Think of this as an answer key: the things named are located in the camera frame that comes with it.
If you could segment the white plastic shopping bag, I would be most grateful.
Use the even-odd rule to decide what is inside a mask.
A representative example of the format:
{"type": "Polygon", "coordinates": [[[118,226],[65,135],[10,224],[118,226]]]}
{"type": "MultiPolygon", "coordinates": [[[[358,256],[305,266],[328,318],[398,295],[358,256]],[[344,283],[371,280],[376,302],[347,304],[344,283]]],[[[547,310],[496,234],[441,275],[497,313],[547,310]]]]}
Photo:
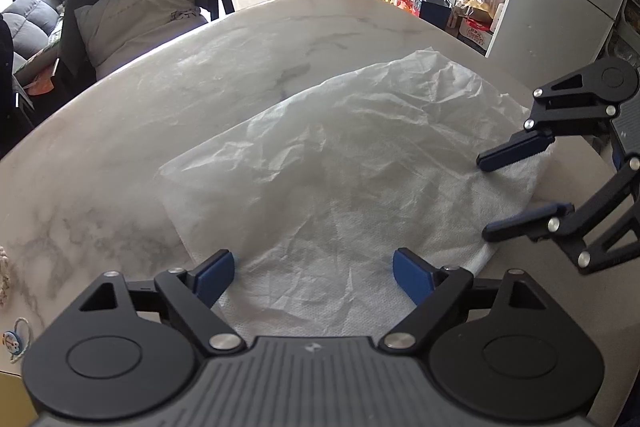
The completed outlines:
{"type": "Polygon", "coordinates": [[[323,81],[171,159],[158,191],[186,250],[235,260],[218,311],[244,338],[381,336],[411,310],[392,257],[478,272],[480,232],[523,211],[550,156],[478,153],[523,106],[434,50],[323,81]]]}

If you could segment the small blue trinket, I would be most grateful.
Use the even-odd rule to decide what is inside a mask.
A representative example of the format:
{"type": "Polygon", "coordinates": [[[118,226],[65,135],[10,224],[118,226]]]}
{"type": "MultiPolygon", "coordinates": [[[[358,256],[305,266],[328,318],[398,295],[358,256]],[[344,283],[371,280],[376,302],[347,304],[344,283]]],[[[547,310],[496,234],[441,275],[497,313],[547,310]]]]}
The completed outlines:
{"type": "Polygon", "coordinates": [[[26,317],[17,317],[12,329],[2,333],[1,343],[9,353],[11,364],[17,363],[26,355],[32,344],[32,325],[26,317]]]}

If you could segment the gold box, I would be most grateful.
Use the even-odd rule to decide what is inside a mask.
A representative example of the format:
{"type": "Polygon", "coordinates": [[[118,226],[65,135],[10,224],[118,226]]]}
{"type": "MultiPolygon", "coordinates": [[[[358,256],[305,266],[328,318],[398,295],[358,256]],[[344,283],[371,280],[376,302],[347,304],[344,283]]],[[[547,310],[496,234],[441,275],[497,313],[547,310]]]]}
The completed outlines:
{"type": "Polygon", "coordinates": [[[20,376],[1,373],[0,426],[27,427],[37,418],[20,376]]]}

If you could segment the dark blue bin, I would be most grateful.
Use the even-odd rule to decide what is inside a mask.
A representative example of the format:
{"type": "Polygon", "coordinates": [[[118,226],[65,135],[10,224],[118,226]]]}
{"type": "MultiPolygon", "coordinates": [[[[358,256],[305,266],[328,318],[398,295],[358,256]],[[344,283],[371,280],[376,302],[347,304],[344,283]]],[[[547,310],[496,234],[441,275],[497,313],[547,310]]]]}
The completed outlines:
{"type": "Polygon", "coordinates": [[[413,0],[413,14],[421,20],[445,29],[451,15],[451,3],[449,0],[413,0]]]}

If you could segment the grey cushion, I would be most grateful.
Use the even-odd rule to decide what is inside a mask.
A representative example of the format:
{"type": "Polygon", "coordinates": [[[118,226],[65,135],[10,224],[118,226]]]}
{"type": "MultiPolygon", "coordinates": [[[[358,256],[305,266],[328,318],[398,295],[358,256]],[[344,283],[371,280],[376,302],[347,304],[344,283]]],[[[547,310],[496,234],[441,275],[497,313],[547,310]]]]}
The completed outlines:
{"type": "Polygon", "coordinates": [[[195,0],[99,0],[75,16],[98,79],[206,24],[195,0]]]}

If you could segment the grey sofa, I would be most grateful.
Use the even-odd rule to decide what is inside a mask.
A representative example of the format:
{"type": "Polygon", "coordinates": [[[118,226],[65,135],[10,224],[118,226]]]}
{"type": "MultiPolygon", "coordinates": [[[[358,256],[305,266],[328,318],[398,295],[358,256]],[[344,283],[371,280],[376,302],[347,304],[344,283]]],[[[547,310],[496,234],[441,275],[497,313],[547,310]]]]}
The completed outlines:
{"type": "Polygon", "coordinates": [[[13,72],[60,38],[65,0],[12,0],[2,11],[13,40],[13,72]]]}

